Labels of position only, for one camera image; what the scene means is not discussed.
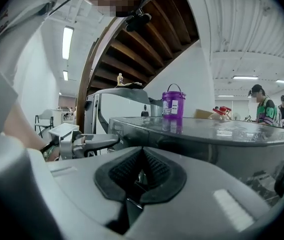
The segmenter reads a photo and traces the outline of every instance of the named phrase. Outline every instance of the white wall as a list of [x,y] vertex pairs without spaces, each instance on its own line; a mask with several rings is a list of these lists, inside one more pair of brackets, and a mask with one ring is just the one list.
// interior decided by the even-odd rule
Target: white wall
[[[144,90],[150,98],[160,100],[170,84],[178,84],[186,94],[184,117],[193,117],[196,109],[214,107],[214,83],[201,43],[197,41],[169,64]],[[172,86],[171,91],[178,90]]]
[[66,97],[66,96],[61,96],[58,98],[58,106],[59,107],[68,107],[68,108],[73,108],[75,109],[75,100],[76,98],[74,97]]
[[35,115],[57,108],[59,87],[44,50],[40,29],[24,48],[14,78],[22,110],[33,126]]

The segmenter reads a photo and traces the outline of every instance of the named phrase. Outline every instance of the bucket handle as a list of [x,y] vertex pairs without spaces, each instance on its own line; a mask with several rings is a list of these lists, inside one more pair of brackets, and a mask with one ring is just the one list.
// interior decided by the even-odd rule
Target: bucket handle
[[178,89],[180,90],[180,93],[182,92],[181,89],[180,89],[180,87],[179,87],[177,84],[175,84],[175,83],[172,83],[170,86],[168,86],[167,91],[170,89],[170,87],[171,87],[172,85],[176,85],[176,86],[178,87]]

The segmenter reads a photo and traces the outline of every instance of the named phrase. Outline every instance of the white panel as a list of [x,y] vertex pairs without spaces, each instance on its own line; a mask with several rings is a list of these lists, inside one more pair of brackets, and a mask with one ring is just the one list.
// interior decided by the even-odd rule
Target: white panel
[[[101,102],[101,114],[104,119],[109,122],[110,118],[121,118],[121,117],[140,117],[142,111],[147,111],[151,115],[151,106],[146,105],[144,110],[144,103],[130,100],[128,98],[120,97],[113,94],[102,94]],[[97,134],[105,134],[103,129],[96,129]]]
[[250,99],[248,106],[249,106],[249,115],[252,117],[252,120],[254,121],[256,120],[258,103],[253,102]]
[[239,114],[241,120],[244,120],[245,117],[249,115],[249,101],[248,100],[235,100],[233,102],[233,115],[235,113]]

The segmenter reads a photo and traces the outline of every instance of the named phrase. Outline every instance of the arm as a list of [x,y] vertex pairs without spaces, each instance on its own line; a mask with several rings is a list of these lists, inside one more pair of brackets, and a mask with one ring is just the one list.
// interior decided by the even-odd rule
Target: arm
[[40,150],[46,143],[41,139],[26,120],[18,102],[12,106],[5,124],[4,133],[19,139],[26,148]]
[[275,104],[270,99],[266,103],[265,118],[264,118],[262,124],[264,124],[264,125],[271,125],[272,126],[274,124],[275,117],[276,117],[276,115],[275,115]]

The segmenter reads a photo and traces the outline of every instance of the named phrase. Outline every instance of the bucket label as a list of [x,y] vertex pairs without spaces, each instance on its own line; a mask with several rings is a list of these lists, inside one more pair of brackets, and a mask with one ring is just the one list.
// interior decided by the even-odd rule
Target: bucket label
[[178,100],[172,100],[172,115],[177,115]]
[[171,109],[168,108],[168,102],[163,101],[163,114],[164,115],[170,115],[170,113],[171,113]]

